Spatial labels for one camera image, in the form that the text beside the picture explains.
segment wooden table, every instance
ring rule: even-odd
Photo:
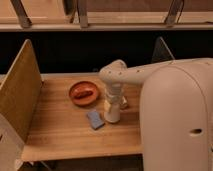
[[[77,107],[69,99],[70,87],[78,81],[97,84],[99,100]],[[124,86],[129,107],[121,110],[117,124],[93,130],[86,113],[97,109],[103,118],[104,84],[97,76],[66,76],[45,79],[31,128],[23,149],[23,161],[59,160],[98,156],[141,154],[139,95],[141,87]]]

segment blue sponge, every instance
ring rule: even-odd
[[[104,122],[100,118],[100,114],[94,109],[87,113],[87,117],[90,120],[91,127],[94,130],[97,130],[98,128],[104,126]]]

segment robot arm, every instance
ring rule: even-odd
[[[142,84],[146,78],[159,68],[172,64],[167,61],[157,64],[127,68],[122,60],[116,60],[101,69],[99,77],[106,84],[104,117],[108,122],[115,123],[120,120],[120,108],[125,106],[122,85]]]

